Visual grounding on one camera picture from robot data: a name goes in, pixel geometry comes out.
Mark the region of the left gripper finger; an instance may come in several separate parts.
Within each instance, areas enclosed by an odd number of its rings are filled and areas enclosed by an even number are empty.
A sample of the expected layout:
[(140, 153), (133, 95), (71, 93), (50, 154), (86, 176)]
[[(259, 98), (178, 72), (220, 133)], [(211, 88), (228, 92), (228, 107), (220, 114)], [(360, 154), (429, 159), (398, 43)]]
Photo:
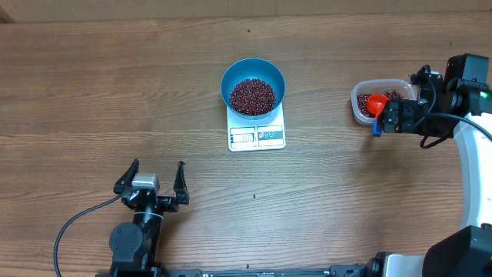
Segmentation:
[(189, 193), (185, 181), (185, 162), (180, 161), (178, 163), (178, 170), (176, 172), (175, 182), (173, 185), (173, 191), (175, 192), (176, 201), (178, 204), (189, 203)]
[(120, 177), (120, 179), (114, 185), (114, 192), (123, 192), (128, 186), (131, 186), (131, 182), (135, 175), (138, 173), (139, 160), (135, 159), (128, 170)]

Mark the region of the orange measuring scoop blue handle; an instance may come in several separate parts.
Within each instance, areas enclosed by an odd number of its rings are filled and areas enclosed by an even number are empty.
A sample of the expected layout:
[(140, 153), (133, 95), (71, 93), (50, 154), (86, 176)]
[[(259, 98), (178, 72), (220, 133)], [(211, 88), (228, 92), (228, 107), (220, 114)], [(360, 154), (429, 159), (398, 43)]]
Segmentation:
[(370, 95), (367, 99), (366, 108), (370, 115), (374, 117), (372, 135), (374, 137), (381, 137), (383, 130), (378, 123), (378, 117), (383, 112), (385, 105), (390, 99), (383, 94)]

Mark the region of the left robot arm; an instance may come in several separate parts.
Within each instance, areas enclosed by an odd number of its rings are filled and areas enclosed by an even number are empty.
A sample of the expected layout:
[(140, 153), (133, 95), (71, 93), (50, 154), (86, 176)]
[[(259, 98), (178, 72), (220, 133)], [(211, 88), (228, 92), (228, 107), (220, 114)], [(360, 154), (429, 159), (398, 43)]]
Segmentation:
[(156, 174), (140, 173), (135, 159), (115, 183), (114, 193), (134, 212), (131, 222), (117, 225), (110, 234), (111, 276), (168, 276), (156, 261), (162, 222), (166, 212), (177, 212), (189, 203), (185, 163), (180, 161), (173, 184), (174, 196), (159, 195)]

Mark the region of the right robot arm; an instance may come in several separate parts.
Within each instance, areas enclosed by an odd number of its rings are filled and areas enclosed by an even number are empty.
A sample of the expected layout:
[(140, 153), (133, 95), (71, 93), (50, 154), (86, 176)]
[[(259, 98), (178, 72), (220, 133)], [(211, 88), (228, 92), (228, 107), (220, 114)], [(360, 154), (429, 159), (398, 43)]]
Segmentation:
[(415, 99), (370, 95), (372, 135), (421, 136), (429, 149), (448, 139), (458, 148), (464, 206), (460, 230), (425, 255), (380, 252), (359, 276), (478, 276), (491, 274), (491, 87), (489, 59), (474, 54), (448, 59), (444, 75), (428, 65), (411, 75)]

